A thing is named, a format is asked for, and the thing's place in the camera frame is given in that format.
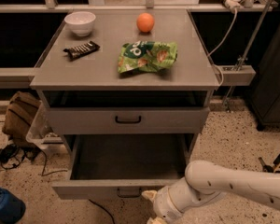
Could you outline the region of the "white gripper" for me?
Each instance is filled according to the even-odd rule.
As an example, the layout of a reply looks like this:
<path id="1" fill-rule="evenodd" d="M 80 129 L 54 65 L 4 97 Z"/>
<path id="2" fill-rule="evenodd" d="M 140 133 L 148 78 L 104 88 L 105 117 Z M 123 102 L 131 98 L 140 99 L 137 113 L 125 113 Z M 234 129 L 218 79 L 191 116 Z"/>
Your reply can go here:
<path id="1" fill-rule="evenodd" d="M 181 178 L 173 185 L 165 186 L 158 191 L 145 190 L 142 196 L 153 203 L 157 217 L 167 224 L 173 224 L 189 209 L 218 202 L 225 197 L 225 193 L 213 191 L 210 194 L 203 194 L 192 188 L 185 178 Z"/>

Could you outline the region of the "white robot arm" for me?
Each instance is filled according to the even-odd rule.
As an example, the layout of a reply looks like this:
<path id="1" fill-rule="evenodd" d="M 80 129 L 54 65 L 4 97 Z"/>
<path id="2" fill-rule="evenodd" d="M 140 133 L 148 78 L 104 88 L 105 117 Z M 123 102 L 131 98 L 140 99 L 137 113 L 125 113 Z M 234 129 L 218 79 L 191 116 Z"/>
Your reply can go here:
<path id="1" fill-rule="evenodd" d="M 191 208 L 215 203 L 227 192 L 280 211 L 279 173 L 232 170 L 210 161 L 192 161 L 174 184 L 142 193 L 156 214 L 147 224 L 173 224 Z"/>

